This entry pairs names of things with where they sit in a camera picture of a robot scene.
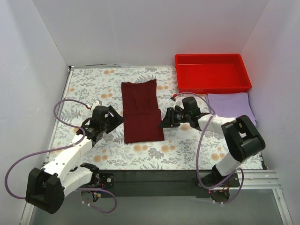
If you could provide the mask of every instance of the floral tablecloth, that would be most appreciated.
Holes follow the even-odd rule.
[[[121,82],[142,83],[157,80],[158,106],[164,117],[166,109],[173,105],[170,96],[178,93],[176,70],[173,67],[116,67],[74,69],[66,98],[92,104],[100,99],[105,106],[112,105],[122,115]],[[202,112],[208,112],[207,105],[197,99]],[[74,102],[65,102],[61,118],[75,125],[91,117],[91,111]],[[70,143],[77,130],[59,124],[52,148]],[[92,163],[100,169],[119,170],[193,170],[200,131],[189,124],[179,128],[164,129],[165,141],[125,144],[123,124],[108,135],[104,135],[94,148],[78,162]],[[199,160],[200,169],[211,169],[228,152],[222,135],[206,132]],[[59,152],[52,152],[46,162]],[[244,169],[262,169],[258,155],[251,157],[242,166]]]

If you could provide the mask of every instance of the gray floor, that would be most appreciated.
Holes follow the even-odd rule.
[[[112,204],[113,199],[100,199],[97,202],[97,205],[104,209],[109,209]],[[201,202],[188,196],[119,197],[118,207],[111,214],[102,214],[81,204],[79,192],[73,192],[53,215],[35,208],[30,225],[104,223],[109,225],[283,224],[272,190],[242,190],[235,201],[224,207]]]

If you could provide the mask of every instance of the purple cloth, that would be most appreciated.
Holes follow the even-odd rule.
[[[208,102],[218,116],[248,116],[256,126],[256,119],[249,105],[248,93],[208,94]]]

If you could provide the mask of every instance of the metal frame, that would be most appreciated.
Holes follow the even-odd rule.
[[[64,99],[67,95],[68,91],[68,86],[72,78],[73,70],[79,69],[79,68],[115,68],[115,67],[174,67],[174,66],[123,66],[123,65],[91,65],[91,66],[80,66],[80,67],[74,67],[70,66],[69,69],[69,75],[67,78],[66,86],[62,95],[62,99]],[[58,115],[60,115],[61,110],[63,108],[63,105],[59,107],[59,112]],[[49,148],[51,147],[54,136],[55,136],[55,131],[58,125],[58,121],[55,122],[53,131],[52,131],[52,136],[50,139],[49,143]],[[241,172],[238,171],[237,175],[239,177],[239,180],[241,179]],[[279,180],[276,176],[276,171],[274,170],[244,170],[244,185],[242,189],[272,189],[273,194],[280,212],[280,216],[282,218],[283,224],[284,225],[292,225],[292,219],[290,217],[290,214],[288,212],[283,194],[282,194],[282,189],[281,185],[279,183]],[[30,219],[33,213],[34,206],[31,204],[26,203],[25,208],[23,211],[23,215],[20,221],[21,225],[29,225],[30,224]]]

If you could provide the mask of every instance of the cable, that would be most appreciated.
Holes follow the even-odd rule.
[[[66,102],[66,101],[72,101],[72,102],[77,102],[77,103],[80,103],[82,105],[84,105],[87,109],[90,109],[90,107],[83,103],[83,102],[80,102],[80,101],[77,101],[77,100],[74,100],[74,99],[63,99],[61,101],[59,101],[58,103],[56,103],[56,105],[54,106],[54,109],[53,109],[53,113],[54,113],[54,116],[55,118],[59,121],[59,122],[62,122],[63,124],[65,125],[68,125],[70,127],[73,127],[73,128],[77,128],[77,129],[80,129],[82,131],[82,138],[77,141],[76,143],[74,143],[74,145],[78,145],[81,141],[83,141],[83,139],[85,138],[85,131],[84,129],[82,129],[81,127],[79,126],[75,126],[75,125],[72,125],[72,124],[69,124],[69,123],[66,123],[65,121],[61,120],[57,113],[56,113],[56,108],[63,102]],[[67,145],[67,146],[64,146],[64,147],[59,147],[59,148],[55,148],[55,149],[50,149],[50,150],[44,150],[44,151],[38,151],[38,152],[35,152],[35,153],[31,153],[29,155],[26,155],[22,158],[20,158],[19,160],[15,161],[15,163],[13,163],[11,165],[11,167],[8,169],[8,171],[6,172],[6,175],[5,175],[5,179],[4,179],[4,184],[5,184],[5,189],[6,191],[14,198],[17,198],[17,199],[25,199],[25,197],[21,197],[21,196],[18,196],[18,195],[15,195],[14,193],[11,192],[11,190],[9,189],[8,187],[8,176],[10,174],[10,172],[12,171],[12,169],[21,161],[23,161],[24,159],[27,159],[31,156],[36,156],[36,155],[39,155],[39,154],[44,154],[44,153],[47,153],[47,152],[52,152],[52,151],[58,151],[58,150],[64,150],[64,149],[68,149],[68,148],[71,148],[74,146],[73,144],[71,145]]]
[[[194,96],[197,96],[199,97],[200,99],[202,99],[206,104],[207,106],[211,109],[212,111],[212,115],[216,115],[216,112],[213,110],[213,108],[208,104],[208,102],[201,96],[195,94],[195,93],[192,93],[192,92],[182,92],[182,93],[179,93],[177,94],[177,96],[179,95],[183,95],[183,94],[192,94]],[[197,175],[197,179],[198,179],[198,182],[202,185],[202,187],[204,187],[205,189],[213,189],[213,188],[216,188],[218,186],[220,186],[221,184],[223,184],[225,181],[227,181],[235,172],[236,170],[232,171],[229,175],[227,175],[223,180],[221,180],[218,184],[214,185],[214,186],[211,186],[211,187],[207,187],[205,186],[202,181],[201,181],[201,177],[200,177],[200,174],[199,174],[199,154],[200,154],[200,147],[201,147],[201,143],[202,143],[202,140],[203,140],[203,137],[204,137],[204,133],[208,127],[208,125],[210,124],[210,121],[212,120],[213,116],[211,116],[209,118],[209,120],[207,121],[205,127],[203,128],[202,132],[201,132],[201,135],[200,135],[200,140],[199,140],[199,143],[198,143],[198,148],[197,148],[197,153],[196,153],[196,175]],[[227,202],[216,202],[216,203],[219,203],[219,204],[227,204],[227,203],[230,203],[232,202],[237,196],[238,194],[240,193],[241,189],[242,189],[242,186],[244,184],[244,172],[241,168],[239,168],[239,170],[241,171],[242,173],[242,181],[241,181],[241,184],[240,184],[240,188],[238,190],[238,192],[235,194],[234,197],[232,197],[230,200],[228,200]]]
[[[113,197],[113,199],[114,199],[114,207],[111,210],[108,210],[108,211],[103,210],[103,209],[97,207],[96,205],[91,204],[91,203],[89,203],[87,201],[82,201],[83,203],[87,204],[88,206],[91,206],[94,209],[97,209],[99,212],[102,212],[102,213],[111,213],[117,207],[118,200],[117,200],[116,196],[113,193],[111,193],[110,191],[103,190],[103,189],[100,189],[100,188],[78,188],[77,190],[80,190],[80,191],[97,191],[97,192],[102,191],[102,192],[110,194]]]

